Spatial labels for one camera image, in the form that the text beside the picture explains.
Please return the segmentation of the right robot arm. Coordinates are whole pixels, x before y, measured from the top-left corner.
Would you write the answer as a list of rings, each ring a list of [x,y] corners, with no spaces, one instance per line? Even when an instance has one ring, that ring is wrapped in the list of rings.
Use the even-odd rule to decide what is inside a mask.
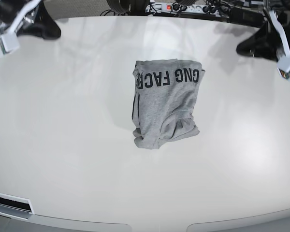
[[[42,0],[0,0],[0,36],[35,36],[45,40],[61,37],[61,30]]]

